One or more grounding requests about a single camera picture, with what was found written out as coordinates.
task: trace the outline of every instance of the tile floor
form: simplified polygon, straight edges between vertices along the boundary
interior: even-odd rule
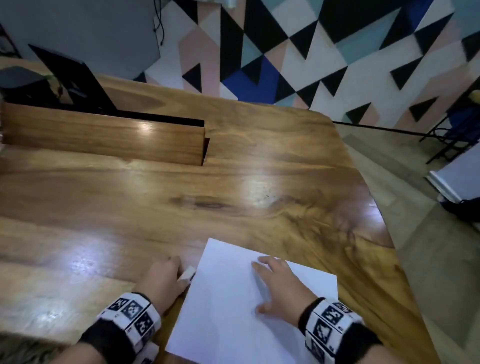
[[[431,139],[336,125],[385,219],[443,363],[480,363],[480,233],[442,209],[423,178]]]

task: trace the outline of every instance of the white paper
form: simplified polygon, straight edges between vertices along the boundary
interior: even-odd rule
[[[200,364],[314,363],[297,328],[255,314],[258,304],[270,300],[251,266],[262,255],[208,240],[168,352]],[[288,264],[316,295],[338,299],[336,276]]]

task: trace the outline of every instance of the wooden tabletop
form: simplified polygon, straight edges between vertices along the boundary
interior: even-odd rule
[[[12,65],[48,73],[0,59]],[[380,211],[329,118],[98,79],[119,109],[205,120],[204,165],[6,146],[0,331],[75,342],[155,259],[197,266],[212,237],[337,275],[340,299],[387,346],[411,363],[439,363]],[[155,338],[162,348],[180,307]]]

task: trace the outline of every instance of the hanging cord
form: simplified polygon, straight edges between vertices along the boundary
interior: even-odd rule
[[[163,27],[163,23],[162,23],[162,0],[159,0],[159,3],[160,3],[160,12],[158,11],[157,7],[156,7],[156,0],[153,0],[153,5],[155,6],[155,14],[156,14],[156,17],[158,19],[158,26],[153,29],[153,31],[156,33],[156,31],[159,29],[159,27],[162,27],[162,40],[160,41],[160,46],[163,45],[163,41],[165,40],[165,29]]]

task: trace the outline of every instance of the geometric mural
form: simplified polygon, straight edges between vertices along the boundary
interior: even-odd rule
[[[425,132],[480,77],[480,1],[172,0],[162,12],[144,78],[190,92]]]

